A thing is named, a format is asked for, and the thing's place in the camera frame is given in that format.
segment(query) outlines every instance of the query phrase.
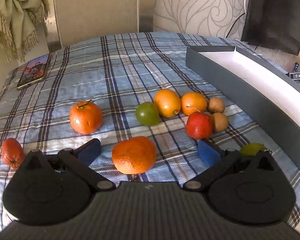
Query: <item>lime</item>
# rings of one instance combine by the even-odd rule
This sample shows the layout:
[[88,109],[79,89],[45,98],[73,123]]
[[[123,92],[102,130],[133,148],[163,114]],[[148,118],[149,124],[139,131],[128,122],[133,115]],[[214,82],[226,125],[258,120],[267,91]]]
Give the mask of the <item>lime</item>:
[[160,116],[157,107],[152,102],[144,102],[135,110],[137,120],[145,125],[152,126],[159,123]]
[[267,148],[261,143],[249,143],[241,148],[240,153],[255,156],[260,150],[266,149]]

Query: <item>phone wallpaper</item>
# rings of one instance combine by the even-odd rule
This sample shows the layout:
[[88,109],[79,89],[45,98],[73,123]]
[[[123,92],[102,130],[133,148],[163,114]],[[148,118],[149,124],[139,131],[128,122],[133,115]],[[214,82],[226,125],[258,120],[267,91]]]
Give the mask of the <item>phone wallpaper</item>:
[[20,78],[19,86],[43,77],[49,54],[30,60]]

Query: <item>tablecloth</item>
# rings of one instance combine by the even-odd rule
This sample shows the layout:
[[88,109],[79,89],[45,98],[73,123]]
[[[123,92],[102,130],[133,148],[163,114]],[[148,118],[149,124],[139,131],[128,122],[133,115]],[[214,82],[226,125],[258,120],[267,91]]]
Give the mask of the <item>tablecloth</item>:
[[[185,134],[187,116],[180,113],[146,127],[136,120],[134,111],[140,103],[153,101],[155,93],[163,88],[176,91],[180,97],[192,91],[208,99],[220,97],[226,104],[230,125],[225,132],[213,134],[211,141],[222,149],[240,149],[250,142],[272,149],[297,195],[289,219],[295,227],[300,221],[300,171],[257,123],[186,67],[186,48],[192,45],[235,45],[255,54],[248,45],[231,39],[131,33],[95,38],[53,53],[47,78],[21,91],[16,90],[16,85],[24,68],[13,70],[0,93],[0,154],[3,140],[9,137],[16,138],[25,153],[37,148],[44,154],[77,148],[99,138],[102,153],[90,167],[118,184],[131,176],[116,170],[111,150],[119,141],[142,135],[153,141],[158,155],[154,167],[137,175],[137,180],[183,184],[208,168],[197,155],[197,142]],[[262,55],[256,56],[284,71]],[[103,125],[95,133],[83,136],[70,127],[69,111],[75,103],[90,99],[101,108]],[[14,172],[0,158],[0,231],[11,222],[1,197]]]

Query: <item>green scarf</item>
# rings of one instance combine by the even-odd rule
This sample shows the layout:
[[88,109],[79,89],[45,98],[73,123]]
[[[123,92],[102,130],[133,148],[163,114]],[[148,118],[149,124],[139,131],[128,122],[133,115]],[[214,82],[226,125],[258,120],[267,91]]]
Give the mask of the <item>green scarf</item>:
[[41,0],[0,0],[0,47],[7,61],[24,61],[37,43],[36,25],[44,19]]

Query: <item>television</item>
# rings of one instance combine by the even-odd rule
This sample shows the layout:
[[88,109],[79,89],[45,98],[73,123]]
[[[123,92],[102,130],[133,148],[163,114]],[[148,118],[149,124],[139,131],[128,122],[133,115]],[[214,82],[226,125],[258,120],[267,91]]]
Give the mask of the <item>television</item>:
[[300,0],[249,0],[241,41],[300,52]]

